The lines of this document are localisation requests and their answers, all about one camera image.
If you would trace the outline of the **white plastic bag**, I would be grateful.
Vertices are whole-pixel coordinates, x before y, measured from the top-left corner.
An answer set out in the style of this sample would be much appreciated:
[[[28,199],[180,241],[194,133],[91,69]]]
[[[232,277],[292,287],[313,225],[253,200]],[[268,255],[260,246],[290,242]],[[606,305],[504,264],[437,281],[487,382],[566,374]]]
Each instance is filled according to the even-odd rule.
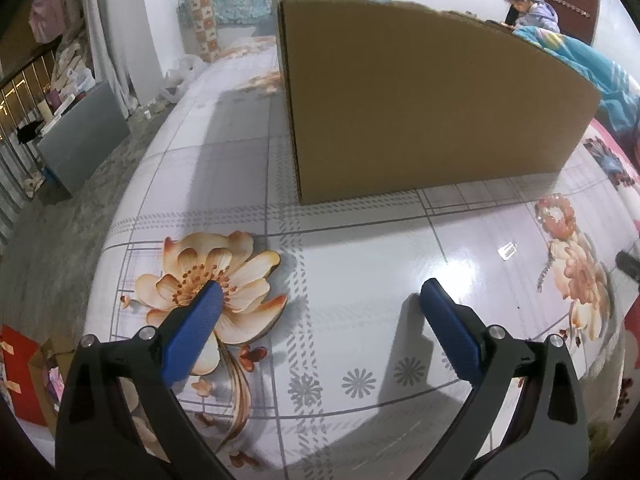
[[[160,95],[169,103],[177,104],[194,83],[204,73],[207,64],[197,55],[187,54],[168,70]]]

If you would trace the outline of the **blue patterned blanket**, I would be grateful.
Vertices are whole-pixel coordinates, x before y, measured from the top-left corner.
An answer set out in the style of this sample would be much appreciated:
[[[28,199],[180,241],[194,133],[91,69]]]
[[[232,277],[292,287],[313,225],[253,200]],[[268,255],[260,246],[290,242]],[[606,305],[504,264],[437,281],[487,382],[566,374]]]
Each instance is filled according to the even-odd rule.
[[[570,66],[600,91],[599,110],[608,118],[610,133],[627,140],[639,133],[639,83],[620,64],[559,32],[522,26],[513,35]]]

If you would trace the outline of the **grey cabinet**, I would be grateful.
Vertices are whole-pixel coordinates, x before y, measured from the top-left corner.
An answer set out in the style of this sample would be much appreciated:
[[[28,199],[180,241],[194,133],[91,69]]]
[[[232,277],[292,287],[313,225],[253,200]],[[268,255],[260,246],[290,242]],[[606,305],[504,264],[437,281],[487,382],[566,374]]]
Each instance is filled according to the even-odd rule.
[[[129,133],[111,87],[101,82],[42,136],[37,151],[48,173],[75,195]]]

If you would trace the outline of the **brown cardboard box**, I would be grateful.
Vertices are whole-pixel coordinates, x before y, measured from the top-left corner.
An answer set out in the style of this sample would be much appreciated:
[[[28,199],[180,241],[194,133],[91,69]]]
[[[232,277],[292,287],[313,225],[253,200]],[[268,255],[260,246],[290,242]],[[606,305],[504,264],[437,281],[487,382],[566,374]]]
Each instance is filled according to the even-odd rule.
[[[541,48],[457,13],[280,0],[277,17],[306,205],[557,172],[601,99]]]

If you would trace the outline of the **small silver rectangular charm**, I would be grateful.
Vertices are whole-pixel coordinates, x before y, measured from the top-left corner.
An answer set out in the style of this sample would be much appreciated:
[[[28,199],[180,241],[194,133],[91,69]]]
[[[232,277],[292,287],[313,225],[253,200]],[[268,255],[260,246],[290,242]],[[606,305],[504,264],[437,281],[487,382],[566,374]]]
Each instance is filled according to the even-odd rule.
[[[503,261],[508,261],[516,254],[517,250],[516,245],[513,242],[509,242],[498,248],[498,254]]]

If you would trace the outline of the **pink floral bedding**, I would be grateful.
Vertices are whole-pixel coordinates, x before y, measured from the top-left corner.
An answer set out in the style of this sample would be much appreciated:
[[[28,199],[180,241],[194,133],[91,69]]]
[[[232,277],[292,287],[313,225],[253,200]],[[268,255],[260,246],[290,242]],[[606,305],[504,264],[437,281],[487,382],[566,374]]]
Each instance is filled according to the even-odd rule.
[[[639,175],[624,151],[597,119],[590,122],[582,145],[608,177],[632,220],[638,222]]]

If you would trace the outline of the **red paper gift bag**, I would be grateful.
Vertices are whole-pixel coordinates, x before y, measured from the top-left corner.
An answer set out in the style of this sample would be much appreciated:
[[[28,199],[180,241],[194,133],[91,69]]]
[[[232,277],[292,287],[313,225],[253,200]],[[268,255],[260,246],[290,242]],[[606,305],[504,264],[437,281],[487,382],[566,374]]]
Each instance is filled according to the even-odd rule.
[[[6,388],[12,400],[15,415],[26,422],[47,426],[32,384],[28,362],[39,349],[38,344],[14,330],[1,326],[1,354],[6,366]]]

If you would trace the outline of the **brown paper gift bag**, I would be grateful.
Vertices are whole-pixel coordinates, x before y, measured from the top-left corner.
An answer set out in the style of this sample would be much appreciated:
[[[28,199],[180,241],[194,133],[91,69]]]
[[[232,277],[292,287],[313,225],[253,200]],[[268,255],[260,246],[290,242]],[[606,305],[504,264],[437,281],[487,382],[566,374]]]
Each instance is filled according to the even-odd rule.
[[[40,344],[28,361],[32,386],[52,436],[55,436],[65,379],[70,370],[75,349],[75,344],[67,337],[54,336]]]

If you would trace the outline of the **seated person in lilac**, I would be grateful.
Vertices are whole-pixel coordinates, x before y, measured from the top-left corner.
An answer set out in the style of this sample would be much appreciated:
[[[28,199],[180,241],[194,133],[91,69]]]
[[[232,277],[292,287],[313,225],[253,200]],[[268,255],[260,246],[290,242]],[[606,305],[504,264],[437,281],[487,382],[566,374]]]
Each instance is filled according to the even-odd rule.
[[[534,26],[559,32],[559,17],[554,7],[540,0],[506,0],[509,11],[503,25],[510,28]]]

